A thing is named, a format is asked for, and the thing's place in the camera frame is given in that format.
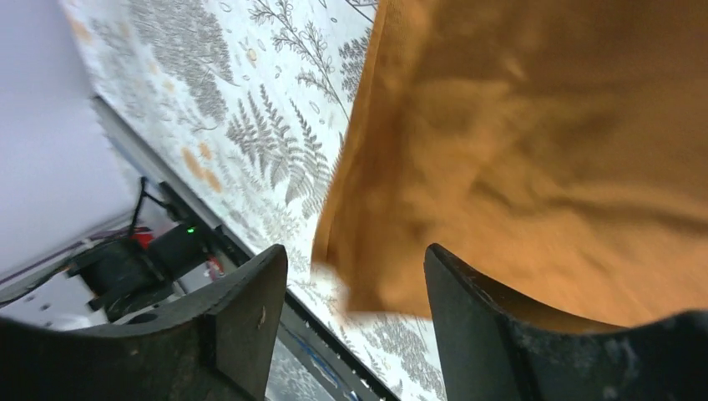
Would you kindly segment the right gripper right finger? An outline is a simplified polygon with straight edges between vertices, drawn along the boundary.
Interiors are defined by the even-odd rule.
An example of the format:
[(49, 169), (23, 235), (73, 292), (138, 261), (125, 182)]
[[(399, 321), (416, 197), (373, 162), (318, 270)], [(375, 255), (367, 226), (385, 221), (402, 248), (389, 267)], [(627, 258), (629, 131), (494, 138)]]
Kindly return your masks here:
[(451, 400), (704, 400), (707, 314), (622, 328), (560, 311), (438, 244), (424, 271)]

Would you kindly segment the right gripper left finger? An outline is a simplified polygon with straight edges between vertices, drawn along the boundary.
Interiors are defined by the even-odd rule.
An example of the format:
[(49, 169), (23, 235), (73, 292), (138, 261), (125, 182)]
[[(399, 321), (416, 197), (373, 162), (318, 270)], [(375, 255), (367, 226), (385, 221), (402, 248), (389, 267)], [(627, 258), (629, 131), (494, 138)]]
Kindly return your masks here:
[(286, 249), (126, 324), (73, 331), (1, 321), (4, 400), (262, 400)]

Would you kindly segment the orange cloth napkin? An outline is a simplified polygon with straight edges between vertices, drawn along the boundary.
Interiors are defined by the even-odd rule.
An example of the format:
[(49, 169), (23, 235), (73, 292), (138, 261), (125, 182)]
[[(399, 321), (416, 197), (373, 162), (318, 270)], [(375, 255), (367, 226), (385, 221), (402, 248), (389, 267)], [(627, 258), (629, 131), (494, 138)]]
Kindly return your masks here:
[(706, 2), (381, 2), (311, 259), (429, 317), (433, 243), (615, 326), (706, 307)]

